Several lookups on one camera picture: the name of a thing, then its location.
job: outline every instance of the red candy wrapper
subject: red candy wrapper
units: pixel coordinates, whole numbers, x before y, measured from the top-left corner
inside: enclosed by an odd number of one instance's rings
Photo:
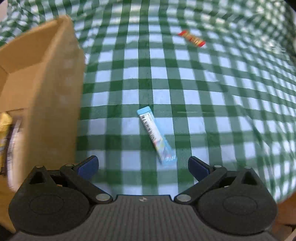
[[[184,37],[185,39],[194,43],[198,47],[202,47],[205,45],[205,41],[203,41],[199,37],[196,37],[196,36],[190,34],[188,30],[184,30],[184,31],[180,32],[178,35]]]

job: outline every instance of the yellow wrapper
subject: yellow wrapper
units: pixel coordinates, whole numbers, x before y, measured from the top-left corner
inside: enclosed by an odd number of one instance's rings
[[[12,124],[12,118],[7,113],[0,113],[0,170],[3,171],[6,161],[6,142],[9,134],[9,128]]]

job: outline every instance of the blue and white packet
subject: blue and white packet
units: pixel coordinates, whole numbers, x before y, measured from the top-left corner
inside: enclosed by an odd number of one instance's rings
[[[168,141],[160,133],[155,122],[154,115],[149,106],[137,110],[137,114],[146,128],[150,139],[159,155],[161,164],[172,164],[177,161],[177,157],[170,147]]]

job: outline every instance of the checkered tablecloth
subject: checkered tablecloth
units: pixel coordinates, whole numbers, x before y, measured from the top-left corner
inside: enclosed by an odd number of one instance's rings
[[[196,182],[194,155],[254,168],[276,201],[295,191],[295,30],[284,1],[9,0],[0,45],[62,14],[85,51],[77,161],[98,156],[93,183],[112,195],[174,197]],[[158,162],[136,114],[145,106],[176,164]]]

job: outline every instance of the cardboard box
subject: cardboard box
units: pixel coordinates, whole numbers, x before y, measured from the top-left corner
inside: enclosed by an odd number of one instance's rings
[[[84,68],[68,16],[0,48],[0,112],[22,118],[22,142],[13,159],[16,189],[35,165],[59,169],[74,162]]]

